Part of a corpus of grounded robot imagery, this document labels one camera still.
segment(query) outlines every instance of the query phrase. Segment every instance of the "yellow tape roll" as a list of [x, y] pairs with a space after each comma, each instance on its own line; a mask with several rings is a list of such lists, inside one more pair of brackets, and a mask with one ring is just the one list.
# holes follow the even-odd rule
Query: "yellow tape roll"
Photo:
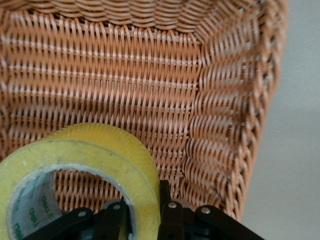
[[0, 240], [15, 239], [11, 210], [23, 183], [57, 169], [87, 171], [113, 184], [129, 206], [133, 239], [157, 239], [159, 179], [149, 151], [119, 128], [79, 123], [18, 149], [0, 163]]

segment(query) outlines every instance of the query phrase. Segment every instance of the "woven basket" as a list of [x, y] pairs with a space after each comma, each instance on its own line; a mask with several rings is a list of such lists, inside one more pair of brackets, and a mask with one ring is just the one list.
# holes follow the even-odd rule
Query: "woven basket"
[[[0, 0], [1, 158], [65, 126], [111, 124], [149, 149], [173, 198], [239, 220], [279, 78], [286, 8], [285, 0]], [[57, 171], [54, 186], [65, 211], [98, 211], [120, 197], [85, 172]]]

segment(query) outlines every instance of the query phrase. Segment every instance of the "gray background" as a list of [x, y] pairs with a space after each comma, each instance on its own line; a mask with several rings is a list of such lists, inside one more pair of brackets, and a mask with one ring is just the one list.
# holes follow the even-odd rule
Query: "gray background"
[[289, 24], [241, 223], [267, 240], [320, 239], [320, 0]]

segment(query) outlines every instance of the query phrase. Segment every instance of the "woven wicker surface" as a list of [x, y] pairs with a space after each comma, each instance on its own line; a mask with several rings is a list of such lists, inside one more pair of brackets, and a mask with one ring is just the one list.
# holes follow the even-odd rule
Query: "woven wicker surface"
[[[0, 0], [1, 158], [65, 126], [111, 124], [149, 149], [174, 198], [239, 220], [279, 78], [286, 7], [284, 0]], [[119, 197], [88, 173], [55, 176], [66, 211], [96, 211]]]

